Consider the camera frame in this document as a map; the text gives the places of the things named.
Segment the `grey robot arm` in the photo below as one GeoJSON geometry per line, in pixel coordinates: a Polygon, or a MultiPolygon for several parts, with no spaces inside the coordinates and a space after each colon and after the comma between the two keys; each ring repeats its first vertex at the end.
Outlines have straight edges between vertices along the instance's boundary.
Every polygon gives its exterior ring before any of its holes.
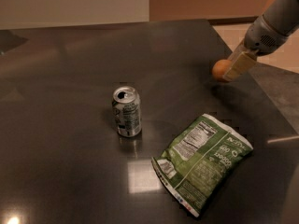
{"type": "Polygon", "coordinates": [[[247,30],[228,57],[231,62],[221,76],[231,82],[257,63],[257,58],[279,49],[299,28],[299,0],[275,0],[247,30]]]}

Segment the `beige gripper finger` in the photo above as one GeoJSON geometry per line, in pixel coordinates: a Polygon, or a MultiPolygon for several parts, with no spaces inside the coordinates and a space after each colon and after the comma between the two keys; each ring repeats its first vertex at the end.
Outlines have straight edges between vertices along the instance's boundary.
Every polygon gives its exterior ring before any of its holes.
{"type": "Polygon", "coordinates": [[[240,55],[240,54],[246,54],[248,56],[250,56],[250,58],[253,58],[254,57],[254,53],[245,47],[244,45],[244,41],[241,41],[237,46],[236,48],[234,49],[234,51],[230,54],[230,56],[228,57],[228,59],[230,61],[234,61],[237,59],[237,57],[240,55]]]}
{"type": "Polygon", "coordinates": [[[228,82],[245,74],[257,63],[257,57],[246,51],[234,52],[229,56],[228,60],[231,64],[222,76],[222,78],[228,82]]]}

